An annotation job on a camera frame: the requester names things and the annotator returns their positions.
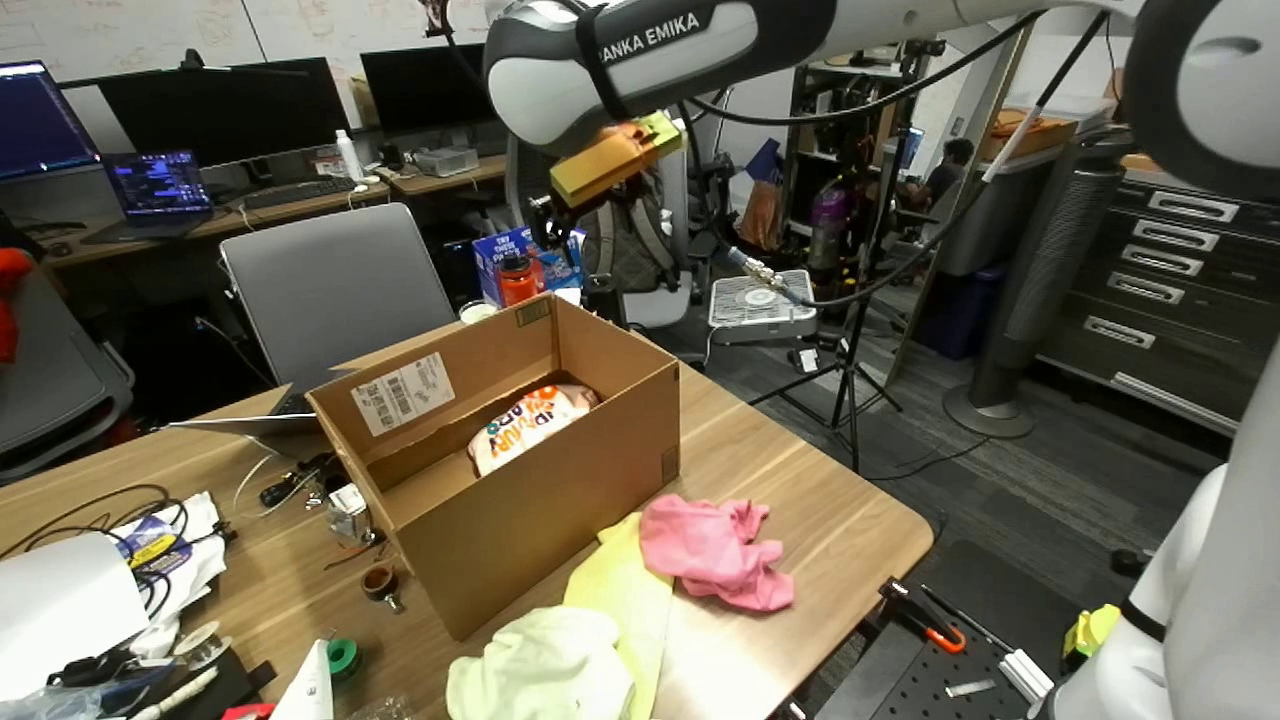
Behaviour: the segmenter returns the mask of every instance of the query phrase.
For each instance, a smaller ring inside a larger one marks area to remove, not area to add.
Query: laptop
[[[211,217],[211,200],[195,164],[195,153],[123,153],[105,155],[123,222],[110,236],[179,238]]]

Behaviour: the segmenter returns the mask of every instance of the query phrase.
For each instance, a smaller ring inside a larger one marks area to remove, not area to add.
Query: electronics
[[[201,164],[190,148],[105,155],[130,236],[186,236],[211,212]]]
[[[320,57],[110,75],[102,90],[140,153],[192,148],[204,164],[324,148],[349,128]]]
[[[0,63],[0,178],[95,164],[95,148],[39,59]]]
[[[384,133],[496,119],[483,87],[483,44],[363,51],[362,63]]]

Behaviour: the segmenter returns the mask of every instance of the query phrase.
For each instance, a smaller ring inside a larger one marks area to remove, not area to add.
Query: desk
[[[225,238],[225,236],[238,236],[247,227],[273,227],[273,222],[344,212],[344,208],[362,208],[362,203],[438,196],[438,190],[500,178],[506,173],[507,173],[506,155],[483,155],[476,167],[456,173],[456,177],[427,177],[422,167],[406,167],[406,177],[392,185],[370,185],[370,188],[344,190],[344,196],[307,196],[307,200],[244,208],[244,212],[238,203],[225,203],[225,208],[215,208],[215,217],[210,217],[201,227],[192,227],[190,244]],[[76,264],[102,264],[102,261],[118,261],[118,254],[140,254],[140,252],[186,244],[186,238],[91,238],[102,232],[105,227],[86,227],[86,232],[49,236],[49,238],[35,236],[35,238],[55,249],[49,254],[49,267],[55,267],[55,273],[76,267]]]
[[[678,596],[658,717],[769,717],[876,609],[884,577],[907,571],[930,553],[934,529],[698,371],[682,376],[682,433],[678,493],[769,503],[763,531],[784,541],[798,609],[758,618]],[[228,548],[219,591],[190,627],[219,618],[244,658],[273,658],[282,679],[267,695],[284,693],[318,634],[349,634],[363,647],[351,709],[401,693],[423,717],[446,717],[448,658],[479,653],[483,632],[476,644],[451,644],[414,579],[401,588],[406,614],[363,599],[358,577],[370,559],[324,566],[332,557],[324,517],[297,503],[261,517],[247,503],[261,483],[234,506],[234,486],[257,460],[261,448],[240,437],[164,426],[0,486],[0,548],[95,493],[123,483],[210,486],[240,536]],[[557,603],[561,588],[565,571],[533,588],[512,610]]]

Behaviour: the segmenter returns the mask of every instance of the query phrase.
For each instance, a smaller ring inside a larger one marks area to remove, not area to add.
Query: pink crumpled fabric
[[[784,544],[762,541],[763,517],[769,506],[751,498],[658,496],[639,513],[645,563],[682,579],[690,596],[718,596],[741,610],[780,610],[798,599],[798,584],[776,566]]]

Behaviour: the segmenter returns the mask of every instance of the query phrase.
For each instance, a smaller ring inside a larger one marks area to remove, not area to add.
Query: filing cabinet
[[[1280,208],[1124,178],[1041,359],[1232,433],[1280,335]]]

